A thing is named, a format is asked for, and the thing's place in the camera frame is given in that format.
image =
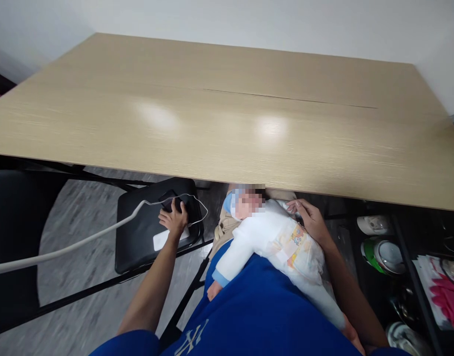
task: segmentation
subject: beige cloth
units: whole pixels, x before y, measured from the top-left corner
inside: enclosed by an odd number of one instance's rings
[[[288,190],[279,190],[279,189],[266,189],[266,195],[270,199],[278,199],[278,200],[294,200],[296,199],[296,194],[292,191]],[[232,231],[240,225],[239,221],[236,221],[230,213],[228,213],[222,204],[222,210],[220,211],[220,220],[218,222],[217,227],[215,228],[214,234],[215,238],[213,241],[212,252],[210,253],[210,259],[217,253],[217,251],[225,245],[228,241],[233,238]]]

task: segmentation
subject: baby's hand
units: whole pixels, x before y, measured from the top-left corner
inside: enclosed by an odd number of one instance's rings
[[[215,296],[223,289],[223,287],[217,282],[214,281],[212,285],[207,289],[207,298],[209,301],[212,301]]]

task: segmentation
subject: person's hand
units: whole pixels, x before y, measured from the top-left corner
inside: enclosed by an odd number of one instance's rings
[[[171,202],[172,212],[168,213],[166,210],[161,209],[159,212],[159,223],[165,226],[170,232],[179,233],[179,236],[187,226],[187,211],[183,201],[181,201],[181,211],[177,211],[175,198]]]
[[[216,280],[212,283],[212,285],[207,289],[207,298],[209,301],[212,301],[215,296],[220,293],[223,287],[218,283]]]
[[[322,249],[335,246],[318,208],[304,199],[294,199],[286,203],[286,205],[289,205],[288,211],[291,214],[299,212],[307,232]]]

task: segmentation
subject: person's arm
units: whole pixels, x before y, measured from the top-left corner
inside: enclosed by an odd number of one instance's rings
[[[372,351],[366,346],[389,347],[385,331],[348,270],[319,209],[304,199],[292,200],[288,205],[290,212],[301,214],[307,232],[322,247],[337,304],[357,331],[366,350]]]
[[[161,209],[159,215],[159,223],[169,230],[167,242],[131,301],[117,335],[140,329],[155,332],[158,327],[159,317],[171,283],[179,238],[187,225],[184,203],[181,202],[182,212],[179,212],[174,201],[175,199],[171,204],[172,213]]]

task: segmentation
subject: white wall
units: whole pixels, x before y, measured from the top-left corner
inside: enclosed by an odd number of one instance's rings
[[[454,114],[454,26],[416,63],[416,67],[447,112]]]
[[[0,73],[21,82],[93,32],[418,63],[450,24],[454,0],[0,0]]]

